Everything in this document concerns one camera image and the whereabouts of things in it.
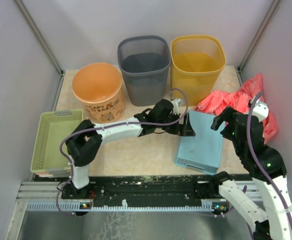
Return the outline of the blue plastic basket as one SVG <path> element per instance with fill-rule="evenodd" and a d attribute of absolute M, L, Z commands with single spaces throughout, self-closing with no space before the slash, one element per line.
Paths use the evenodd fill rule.
<path fill-rule="evenodd" d="M 211 129 L 214 116 L 190 110 L 190 125 L 195 136 L 182 136 L 174 163 L 207 175 L 217 173 L 221 165 L 223 137 Z"/>

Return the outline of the yellow mesh bin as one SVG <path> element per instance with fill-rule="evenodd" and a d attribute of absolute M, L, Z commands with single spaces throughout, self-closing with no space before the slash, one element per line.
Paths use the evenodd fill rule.
<path fill-rule="evenodd" d="M 223 47 L 213 36 L 184 35 L 171 42 L 170 53 L 170 86 L 196 106 L 210 94 L 226 65 Z"/>

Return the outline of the grey mesh bin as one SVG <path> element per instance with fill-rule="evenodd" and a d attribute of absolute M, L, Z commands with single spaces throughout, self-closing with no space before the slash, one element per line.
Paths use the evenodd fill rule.
<path fill-rule="evenodd" d="M 164 97 L 171 54 L 162 37 L 144 35 L 124 39 L 118 45 L 117 60 L 134 106 L 154 105 Z"/>

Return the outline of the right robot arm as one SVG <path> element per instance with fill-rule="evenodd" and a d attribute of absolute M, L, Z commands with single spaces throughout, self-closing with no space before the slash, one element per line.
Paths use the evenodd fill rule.
<path fill-rule="evenodd" d="M 259 191 L 264 208 L 257 206 L 225 171 L 198 183 L 200 199 L 224 198 L 243 217 L 253 240 L 292 240 L 292 201 L 288 191 L 287 169 L 281 154 L 264 143 L 263 123 L 268 106 L 256 96 L 248 113 L 228 106 L 213 119 L 216 131 L 224 122 L 221 135 L 232 142 L 236 155 Z"/>

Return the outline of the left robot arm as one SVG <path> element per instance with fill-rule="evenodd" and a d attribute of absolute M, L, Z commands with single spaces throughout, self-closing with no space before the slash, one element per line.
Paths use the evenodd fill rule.
<path fill-rule="evenodd" d="M 162 99 L 153 108 L 123 121 L 98 124 L 90 120 L 82 121 L 62 142 L 66 146 L 66 157 L 71 167 L 73 194 L 81 199 L 89 195 L 89 165 L 102 145 L 125 138 L 143 137 L 155 133 L 157 129 L 171 135 L 194 137 L 196 133 L 191 126 L 189 113 L 180 113 L 183 103 L 181 98 Z"/>

